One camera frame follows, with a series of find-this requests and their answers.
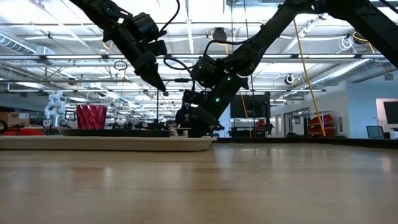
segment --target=black robotic arm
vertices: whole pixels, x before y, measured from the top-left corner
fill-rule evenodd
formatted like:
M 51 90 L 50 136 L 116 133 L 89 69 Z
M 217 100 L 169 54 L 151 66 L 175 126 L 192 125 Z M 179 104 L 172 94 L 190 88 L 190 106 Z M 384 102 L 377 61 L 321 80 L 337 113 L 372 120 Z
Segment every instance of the black robotic arm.
M 144 81 L 161 91 L 166 87 L 158 73 L 156 56 L 165 55 L 166 34 L 144 12 L 133 16 L 110 0 L 70 0 L 104 31 L 103 42 L 112 40 Z
M 157 72 L 155 56 L 165 55 L 165 35 L 145 13 L 132 16 L 110 0 L 71 0 L 104 30 L 104 42 L 112 40 L 136 69 L 136 74 L 152 86 L 165 91 Z M 223 111 L 241 87 L 249 89 L 247 76 L 259 65 L 265 51 L 280 36 L 297 14 L 328 13 L 346 20 L 375 46 L 396 67 L 398 66 L 398 27 L 369 0 L 286 0 L 260 31 L 224 59 L 208 55 L 199 58 L 192 69 L 192 78 L 208 93 L 186 90 L 183 100 L 196 103 L 192 111 L 192 128 L 196 136 L 217 124 Z
M 245 83 L 241 77 L 255 71 L 268 47 L 301 13 L 328 13 L 334 18 L 346 20 L 398 66 L 398 27 L 369 0 L 286 0 L 255 36 L 244 41 L 228 57 L 218 60 L 207 55 L 200 57 L 192 73 L 199 83 L 213 85 L 213 90 L 204 104 L 197 108 L 194 117 L 209 126 L 214 125 L 238 90 L 248 88 L 247 81 Z

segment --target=hanging cable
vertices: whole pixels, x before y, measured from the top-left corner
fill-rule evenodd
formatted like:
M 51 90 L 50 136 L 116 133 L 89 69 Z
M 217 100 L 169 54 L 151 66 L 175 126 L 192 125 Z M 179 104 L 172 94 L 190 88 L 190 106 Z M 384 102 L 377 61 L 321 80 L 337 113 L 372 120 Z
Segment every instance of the hanging cable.
M 242 99 L 242 104 L 243 104 L 243 110 L 244 110 L 244 115 L 246 116 L 246 119 L 249 121 L 249 116 L 248 116 L 248 112 L 246 111 L 246 105 L 244 104 L 244 99 L 243 99 L 243 95 L 241 93 L 241 99 Z
M 162 32 L 163 30 L 165 30 L 167 28 L 167 26 L 170 25 L 170 23 L 173 22 L 173 20 L 176 18 L 176 16 L 180 12 L 180 6 L 181 6 L 180 5 L 180 0 L 176 0 L 176 2 L 177 2 L 177 10 L 175 11 L 174 16 L 168 22 L 166 22 L 166 24 L 164 24 L 164 26 L 160 29 L 159 32 Z
M 297 29 L 296 19 L 293 20 L 293 23 L 294 23 L 294 29 L 296 31 L 296 38 L 297 38 L 298 48 L 300 49 L 301 61 L 303 63 L 305 78 L 307 79 L 308 87 L 310 88 L 310 92 L 311 92 L 312 100 L 313 100 L 313 105 L 315 107 L 315 111 L 317 112 L 318 121 L 319 121 L 319 124 L 320 124 L 321 129 L 322 129 L 322 135 L 323 135 L 323 137 L 326 137 L 325 128 L 323 127 L 323 122 L 322 122 L 321 116 L 320 116 L 319 111 L 318 111 L 317 100 L 315 99 L 315 95 L 313 94 L 310 77 L 308 76 L 307 68 L 305 67 L 304 56 L 303 56 L 303 48 L 301 46 L 301 40 L 300 40 L 300 37 L 299 37 L 299 30 Z
M 175 68 L 175 67 L 172 67 L 171 65 L 168 65 L 167 64 L 167 60 L 171 60 L 171 61 L 173 61 L 173 62 L 177 62 L 177 63 L 179 63 L 183 68 Z M 170 68 L 172 68 L 172 69 L 176 69 L 176 70 L 186 70 L 188 73 L 189 73 L 189 75 L 191 76 L 191 78 L 192 78 L 192 91 L 195 91 L 195 79 L 194 79 L 194 77 L 193 77 L 193 74 L 192 74 L 192 71 L 191 71 L 191 68 L 190 67 L 188 67 L 187 65 L 185 65 L 182 61 L 180 61 L 179 59 L 177 59 L 177 58 L 172 58 L 172 57 L 168 57 L 167 55 L 165 55 L 165 57 L 164 57 L 164 59 L 163 59 L 163 63 L 165 63 L 165 65 L 166 66 L 168 66 L 168 67 L 170 67 Z
M 246 36 L 249 40 L 249 26 L 248 26 L 248 17 L 246 15 L 246 0 L 243 0 L 243 7 L 244 7 L 244 19 L 246 21 Z M 250 81 L 251 81 L 251 92 L 253 95 L 253 129 L 256 129 L 256 100 L 254 95 L 254 84 L 253 84 L 253 73 L 250 74 Z
M 211 33 L 210 33 L 210 38 L 211 38 L 212 40 L 214 40 L 213 35 L 214 35 L 214 31 L 211 31 Z M 218 44 L 218 45 L 220 45 L 220 46 L 225 46 L 225 53 L 228 54 L 228 44 L 219 44 L 219 43 L 217 43 L 217 42 L 216 42 L 216 44 Z
M 207 51 L 209 49 L 210 44 L 212 43 L 219 43 L 219 44 L 230 44 L 230 45 L 241 45 L 243 43 L 245 43 L 246 40 L 244 41 L 240 41 L 240 42 L 231 42 L 231 41 L 223 41 L 223 40 L 211 40 L 207 43 L 207 46 L 205 48 L 205 51 L 203 54 L 207 54 Z
M 106 50 L 110 50 L 113 47 L 113 41 L 111 40 L 111 46 L 110 47 L 108 47 L 104 42 L 102 42 L 102 45 L 104 45 L 104 48 Z
M 357 35 L 358 35 L 358 32 L 354 32 L 353 37 L 354 37 L 356 40 L 358 40 L 358 41 L 364 42 L 364 44 L 368 44 L 368 45 L 369 45 L 369 48 L 370 48 L 371 51 L 372 51 L 372 53 L 375 54 L 376 51 L 374 50 L 373 45 L 372 45 L 367 39 L 360 38 L 360 37 L 358 37 Z M 378 64 L 380 65 L 381 69 L 383 70 L 383 73 L 385 74 L 385 76 L 386 76 L 388 79 L 390 79 L 390 81 L 391 81 L 392 78 L 391 78 L 390 75 L 386 72 L 386 69 L 384 68 L 383 64 L 382 64 L 381 62 L 378 62 Z

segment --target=security camera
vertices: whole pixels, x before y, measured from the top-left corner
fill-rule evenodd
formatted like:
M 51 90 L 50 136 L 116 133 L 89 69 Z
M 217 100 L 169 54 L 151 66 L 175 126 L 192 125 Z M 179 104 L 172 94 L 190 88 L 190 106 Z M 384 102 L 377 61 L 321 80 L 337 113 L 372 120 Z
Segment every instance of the security camera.
M 289 74 L 285 77 L 285 84 L 286 85 L 291 85 L 294 82 L 294 76 L 292 74 Z

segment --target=wooden table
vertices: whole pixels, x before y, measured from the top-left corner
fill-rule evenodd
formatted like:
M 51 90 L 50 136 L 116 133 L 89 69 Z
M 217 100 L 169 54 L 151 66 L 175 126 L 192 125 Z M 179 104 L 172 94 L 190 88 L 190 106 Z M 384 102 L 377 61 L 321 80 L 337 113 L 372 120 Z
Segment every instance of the wooden table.
M 397 223 L 395 151 L 213 147 L 0 151 L 0 223 Z

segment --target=screen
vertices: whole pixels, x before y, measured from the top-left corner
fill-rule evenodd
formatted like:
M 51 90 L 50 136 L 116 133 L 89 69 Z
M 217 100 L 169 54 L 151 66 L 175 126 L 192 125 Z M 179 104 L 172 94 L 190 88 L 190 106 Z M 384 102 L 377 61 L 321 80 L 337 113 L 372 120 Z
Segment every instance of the screen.
M 398 102 L 384 102 L 387 123 L 398 124 Z

